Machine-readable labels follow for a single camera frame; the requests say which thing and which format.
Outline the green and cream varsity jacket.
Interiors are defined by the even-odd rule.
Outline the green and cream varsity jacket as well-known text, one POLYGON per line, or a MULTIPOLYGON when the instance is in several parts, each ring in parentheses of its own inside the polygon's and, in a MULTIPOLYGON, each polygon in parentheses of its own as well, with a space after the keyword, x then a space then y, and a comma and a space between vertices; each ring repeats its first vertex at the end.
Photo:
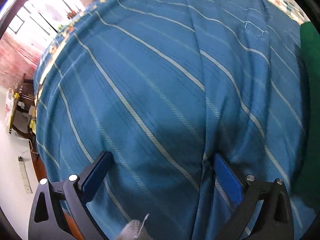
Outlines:
POLYGON ((319 33, 311 22, 300 26, 302 59, 307 73, 304 99, 308 143, 294 191, 304 204, 319 211, 319 33))

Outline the white power strip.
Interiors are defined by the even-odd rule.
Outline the white power strip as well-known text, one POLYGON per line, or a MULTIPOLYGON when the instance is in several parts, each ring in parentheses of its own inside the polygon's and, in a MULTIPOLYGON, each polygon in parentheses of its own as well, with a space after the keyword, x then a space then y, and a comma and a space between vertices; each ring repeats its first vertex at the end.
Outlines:
POLYGON ((20 174, 21 174, 21 178, 22 178, 22 182, 23 182, 23 186, 25 189, 25 192, 27 194, 31 194, 32 193, 32 189, 31 189, 31 185, 30 185, 30 181, 28 178, 28 174, 27 174, 27 170, 25 167, 25 162, 22 156, 18 156, 18 164, 20 167, 20 174))

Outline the beige cloth garment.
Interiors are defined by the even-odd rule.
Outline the beige cloth garment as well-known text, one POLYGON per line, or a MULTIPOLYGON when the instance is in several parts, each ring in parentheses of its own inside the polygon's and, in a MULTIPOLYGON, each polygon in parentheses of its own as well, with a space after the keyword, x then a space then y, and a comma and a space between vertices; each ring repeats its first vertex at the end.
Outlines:
POLYGON ((116 240, 152 240, 144 225, 149 217, 147 214, 144 220, 132 220, 125 225, 116 240))

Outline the dark wooden bedside furniture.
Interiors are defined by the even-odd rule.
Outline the dark wooden bedside furniture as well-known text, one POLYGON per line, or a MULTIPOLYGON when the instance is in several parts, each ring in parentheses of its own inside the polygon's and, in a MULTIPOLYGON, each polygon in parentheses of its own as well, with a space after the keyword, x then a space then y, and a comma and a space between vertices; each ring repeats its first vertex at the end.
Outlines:
POLYGON ((27 140, 36 178, 41 180, 46 178, 47 174, 44 163, 38 153, 36 135, 31 127, 32 124, 35 124, 33 80, 26 78, 26 74, 23 74, 21 80, 13 88, 13 96, 9 132, 15 131, 19 137, 27 140))

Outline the white plastic bag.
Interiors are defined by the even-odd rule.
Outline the white plastic bag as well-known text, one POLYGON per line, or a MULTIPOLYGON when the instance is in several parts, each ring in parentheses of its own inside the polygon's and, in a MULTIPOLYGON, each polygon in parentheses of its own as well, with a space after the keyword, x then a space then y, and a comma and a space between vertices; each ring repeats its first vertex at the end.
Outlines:
POLYGON ((12 110, 15 101, 15 92, 12 88, 7 91, 5 97, 5 123, 9 127, 11 123, 12 110))

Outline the pink floral curtain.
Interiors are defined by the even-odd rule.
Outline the pink floral curtain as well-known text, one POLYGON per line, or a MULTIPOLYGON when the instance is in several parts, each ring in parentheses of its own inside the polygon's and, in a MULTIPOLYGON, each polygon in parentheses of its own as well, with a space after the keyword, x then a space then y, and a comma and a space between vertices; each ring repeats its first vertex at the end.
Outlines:
POLYGON ((41 53, 33 47, 18 43, 11 35, 1 38, 1 86, 10 88, 19 83, 25 74, 32 79, 41 53))

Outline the blue striped bed sheet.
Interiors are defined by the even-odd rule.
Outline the blue striped bed sheet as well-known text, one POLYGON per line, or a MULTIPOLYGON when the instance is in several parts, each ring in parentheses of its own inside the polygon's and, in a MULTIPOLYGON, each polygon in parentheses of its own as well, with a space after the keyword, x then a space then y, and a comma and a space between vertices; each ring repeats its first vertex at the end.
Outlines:
POLYGON ((283 180, 301 237, 315 213, 293 191, 309 113, 299 38, 268 0, 96 0, 34 74, 49 180, 110 151, 88 205, 109 239, 134 219, 153 239, 211 239, 235 209, 214 173, 218 153, 283 180))

